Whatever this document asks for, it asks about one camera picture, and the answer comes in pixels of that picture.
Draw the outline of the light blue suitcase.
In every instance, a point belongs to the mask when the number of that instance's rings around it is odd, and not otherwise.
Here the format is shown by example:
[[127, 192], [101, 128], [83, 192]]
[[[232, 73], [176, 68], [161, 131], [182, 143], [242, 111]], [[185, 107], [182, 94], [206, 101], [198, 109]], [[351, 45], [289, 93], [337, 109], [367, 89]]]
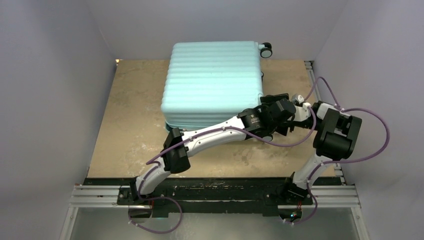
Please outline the light blue suitcase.
[[258, 106], [264, 95], [260, 59], [272, 53], [268, 42], [176, 43], [161, 101], [166, 130], [207, 128]]

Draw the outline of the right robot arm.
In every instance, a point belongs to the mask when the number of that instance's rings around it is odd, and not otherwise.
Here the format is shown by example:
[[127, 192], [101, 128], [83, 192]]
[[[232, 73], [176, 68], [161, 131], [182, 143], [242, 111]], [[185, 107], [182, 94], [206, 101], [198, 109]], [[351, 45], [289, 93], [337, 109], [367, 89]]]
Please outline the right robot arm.
[[291, 205], [308, 198], [310, 188], [330, 164], [352, 155], [363, 122], [323, 101], [314, 103], [312, 110], [316, 118], [315, 152], [276, 190], [278, 197]]

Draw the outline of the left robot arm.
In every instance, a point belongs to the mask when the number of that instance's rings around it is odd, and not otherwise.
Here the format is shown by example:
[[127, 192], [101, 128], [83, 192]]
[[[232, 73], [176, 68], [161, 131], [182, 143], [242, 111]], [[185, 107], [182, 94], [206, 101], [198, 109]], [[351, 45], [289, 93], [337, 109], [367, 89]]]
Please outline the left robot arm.
[[147, 162], [150, 169], [135, 178], [129, 197], [138, 205], [146, 203], [155, 188], [171, 174], [190, 167], [190, 158], [212, 147], [256, 138], [270, 142], [283, 123], [294, 119], [295, 105], [287, 98], [247, 108], [221, 123], [206, 128], [181, 131], [173, 128], [163, 150]]

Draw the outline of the black metal base rail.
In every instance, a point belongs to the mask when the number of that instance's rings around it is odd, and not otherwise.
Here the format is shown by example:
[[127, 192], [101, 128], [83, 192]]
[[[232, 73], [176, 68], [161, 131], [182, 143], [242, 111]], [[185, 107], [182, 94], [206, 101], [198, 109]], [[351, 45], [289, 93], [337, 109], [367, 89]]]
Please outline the black metal base rail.
[[296, 222], [314, 207], [355, 208], [354, 186], [337, 177], [320, 177], [305, 196], [283, 196], [283, 177], [167, 178], [153, 193], [137, 197], [131, 178], [87, 178], [77, 185], [70, 205], [76, 208], [128, 210], [132, 219], [166, 218], [169, 214], [261, 214]]

